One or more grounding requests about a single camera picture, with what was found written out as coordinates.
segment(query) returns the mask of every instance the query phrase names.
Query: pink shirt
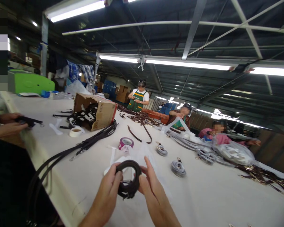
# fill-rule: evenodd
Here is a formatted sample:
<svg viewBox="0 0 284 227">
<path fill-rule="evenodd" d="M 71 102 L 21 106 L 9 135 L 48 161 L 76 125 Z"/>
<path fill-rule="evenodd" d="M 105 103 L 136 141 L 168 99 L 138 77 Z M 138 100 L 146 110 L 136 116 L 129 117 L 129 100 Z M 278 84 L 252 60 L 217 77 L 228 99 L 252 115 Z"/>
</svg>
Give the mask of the pink shirt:
<svg viewBox="0 0 284 227">
<path fill-rule="evenodd" d="M 207 132 L 208 131 L 212 131 L 212 129 L 210 128 L 205 128 L 205 129 L 202 129 L 202 131 L 199 133 L 199 137 L 200 138 L 203 138 L 204 136 L 206 136 L 208 139 L 212 140 L 212 135 L 208 135 Z M 217 137 L 217 140 L 218 140 L 218 144 L 229 144 L 230 141 L 232 141 L 228 136 L 226 135 L 216 135 Z M 247 145 L 245 144 L 245 141 L 241 141 L 241 142 L 237 142 L 243 146 L 246 146 Z"/>
</svg>

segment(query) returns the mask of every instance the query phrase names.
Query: purple tape roll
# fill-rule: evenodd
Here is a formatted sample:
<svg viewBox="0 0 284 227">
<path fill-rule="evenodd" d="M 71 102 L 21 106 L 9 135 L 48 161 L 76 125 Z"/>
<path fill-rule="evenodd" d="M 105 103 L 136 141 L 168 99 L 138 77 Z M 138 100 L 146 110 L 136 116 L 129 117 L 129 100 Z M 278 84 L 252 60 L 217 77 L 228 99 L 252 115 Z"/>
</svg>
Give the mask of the purple tape roll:
<svg viewBox="0 0 284 227">
<path fill-rule="evenodd" d="M 122 147 L 124 147 L 124 145 L 129 145 L 133 148 L 134 142 L 130 138 L 123 137 L 120 139 L 120 142 L 119 142 L 119 146 L 118 146 L 119 150 L 121 150 Z"/>
</svg>

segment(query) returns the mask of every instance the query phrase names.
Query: open cardboard box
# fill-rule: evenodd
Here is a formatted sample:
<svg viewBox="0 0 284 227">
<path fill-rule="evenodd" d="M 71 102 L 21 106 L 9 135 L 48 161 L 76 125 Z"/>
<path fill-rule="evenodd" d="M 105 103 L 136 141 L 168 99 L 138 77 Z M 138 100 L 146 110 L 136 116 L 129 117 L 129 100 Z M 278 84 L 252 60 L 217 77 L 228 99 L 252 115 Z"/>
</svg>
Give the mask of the open cardboard box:
<svg viewBox="0 0 284 227">
<path fill-rule="evenodd" d="M 79 112 L 82 110 L 82 107 L 87 108 L 92 103 L 98 103 L 96 121 L 92 125 L 92 128 L 90 128 L 86 122 L 83 123 L 83 126 L 90 131 L 95 131 L 111 125 L 115 119 L 118 104 L 99 96 L 77 93 L 74 103 L 74 112 Z"/>
</svg>

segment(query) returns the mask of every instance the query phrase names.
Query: white t-shirt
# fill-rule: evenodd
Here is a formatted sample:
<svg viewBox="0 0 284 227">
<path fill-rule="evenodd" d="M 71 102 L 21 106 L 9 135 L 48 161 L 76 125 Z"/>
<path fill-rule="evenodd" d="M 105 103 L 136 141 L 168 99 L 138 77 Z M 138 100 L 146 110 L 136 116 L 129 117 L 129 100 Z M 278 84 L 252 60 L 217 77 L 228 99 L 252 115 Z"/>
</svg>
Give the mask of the white t-shirt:
<svg viewBox="0 0 284 227">
<path fill-rule="evenodd" d="M 143 95 L 144 92 L 145 92 L 145 91 L 140 92 L 140 91 L 138 90 L 138 88 L 136 88 L 136 89 L 133 90 L 133 95 L 134 95 L 135 93 L 139 93 L 139 94 L 142 94 L 142 95 Z M 145 101 L 149 101 L 149 93 L 148 93 L 148 92 L 146 92 L 146 93 L 144 94 L 143 102 L 145 102 Z"/>
</svg>

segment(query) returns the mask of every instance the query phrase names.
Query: white table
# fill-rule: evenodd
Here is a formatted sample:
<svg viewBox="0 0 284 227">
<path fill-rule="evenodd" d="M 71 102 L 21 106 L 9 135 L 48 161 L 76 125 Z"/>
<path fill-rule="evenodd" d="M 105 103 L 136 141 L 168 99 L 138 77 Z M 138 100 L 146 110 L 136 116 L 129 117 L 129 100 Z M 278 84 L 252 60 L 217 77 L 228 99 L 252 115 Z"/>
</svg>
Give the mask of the white table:
<svg viewBox="0 0 284 227">
<path fill-rule="evenodd" d="M 68 130 L 61 129 L 63 135 L 56 135 L 49 127 L 55 124 L 52 117 L 56 110 L 73 108 L 73 100 L 49 100 L 44 98 L 19 97 L 8 92 L 0 92 L 10 112 L 20 112 L 27 117 L 42 120 L 45 127 L 38 124 L 25 131 L 22 138 L 26 144 L 34 167 L 53 155 L 73 147 L 96 132 L 88 132 L 78 138 L 68 136 Z M 109 166 L 111 148 L 117 147 L 121 137 L 132 138 L 135 149 L 141 143 L 134 139 L 127 125 L 140 139 L 149 138 L 139 124 L 129 118 L 122 119 L 117 111 L 116 121 L 120 123 L 115 133 L 99 142 L 73 162 L 68 156 L 52 170 L 45 183 L 49 197 L 66 226 L 77 226 L 88 212 L 98 191 L 104 170 Z M 172 194 L 172 207 L 182 226 L 193 227 L 282 227 L 284 226 L 284 196 L 269 186 L 264 186 L 238 175 L 238 169 L 218 163 L 208 166 L 195 159 L 195 153 L 187 150 L 171 138 L 161 135 L 147 126 L 153 138 L 149 150 L 153 153 L 165 186 Z M 167 157 L 159 156 L 154 148 L 156 141 L 164 145 Z M 182 159 L 187 176 L 179 178 L 170 170 L 170 163 L 177 157 Z M 137 192 L 131 200 L 122 201 L 118 196 L 116 209 L 107 226 L 153 226 L 143 196 Z"/>
</svg>

